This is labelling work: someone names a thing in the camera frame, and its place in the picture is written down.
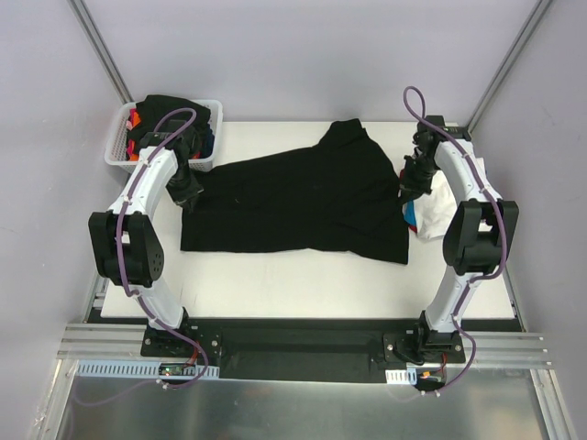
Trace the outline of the white t shirt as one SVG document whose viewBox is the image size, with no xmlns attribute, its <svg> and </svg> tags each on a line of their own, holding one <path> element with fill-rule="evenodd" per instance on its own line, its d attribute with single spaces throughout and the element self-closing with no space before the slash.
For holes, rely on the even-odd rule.
<svg viewBox="0 0 587 440">
<path fill-rule="evenodd" d="M 416 236 L 425 241 L 443 237 L 457 210 L 457 203 L 442 170 L 432 180 L 432 193 L 413 200 L 417 221 Z"/>
</svg>

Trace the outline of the white plastic laundry basket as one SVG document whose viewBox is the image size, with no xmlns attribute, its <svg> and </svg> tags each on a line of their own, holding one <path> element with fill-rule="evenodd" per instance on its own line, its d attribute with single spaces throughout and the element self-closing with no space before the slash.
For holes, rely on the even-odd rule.
<svg viewBox="0 0 587 440">
<path fill-rule="evenodd" d="M 214 135 L 214 143 L 210 155 L 203 159 L 190 159 L 189 166 L 193 170 L 209 172 L 214 168 L 216 156 L 221 150 L 223 135 L 223 105 L 212 99 L 195 99 L 194 103 L 207 107 L 211 111 L 209 126 Z M 104 159 L 108 165 L 122 168 L 132 173 L 136 162 L 126 160 L 127 157 L 127 120 L 132 109 L 136 108 L 136 102 L 123 104 L 116 112 L 108 131 L 108 138 L 105 143 Z"/>
</svg>

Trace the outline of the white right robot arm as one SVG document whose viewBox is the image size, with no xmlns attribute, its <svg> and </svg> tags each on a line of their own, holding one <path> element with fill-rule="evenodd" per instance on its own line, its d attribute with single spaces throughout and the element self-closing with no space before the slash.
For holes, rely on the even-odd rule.
<svg viewBox="0 0 587 440">
<path fill-rule="evenodd" d="M 443 238 L 447 267 L 437 294 L 413 332 L 393 346 L 402 361 L 422 365 L 456 353 L 462 314 L 473 293 L 504 270 L 519 208 L 491 186 L 465 129 L 445 126 L 440 115 L 423 116 L 413 142 L 414 152 L 406 157 L 400 178 L 401 202 L 431 194 L 432 179 L 442 171 L 457 203 Z"/>
</svg>

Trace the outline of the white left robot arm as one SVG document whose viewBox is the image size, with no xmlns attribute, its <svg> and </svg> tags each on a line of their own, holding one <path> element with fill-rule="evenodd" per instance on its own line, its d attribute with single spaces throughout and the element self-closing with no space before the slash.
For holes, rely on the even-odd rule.
<svg viewBox="0 0 587 440">
<path fill-rule="evenodd" d="M 191 211 L 203 192 L 189 166 L 194 119 L 188 108 L 164 116 L 149 133 L 122 193 L 88 221 L 98 274 L 138 303 L 151 328 L 166 330 L 162 345 L 176 357 L 193 349 L 194 334 L 182 326 L 184 309 L 163 278 L 165 256 L 152 217 L 165 193 Z"/>
</svg>

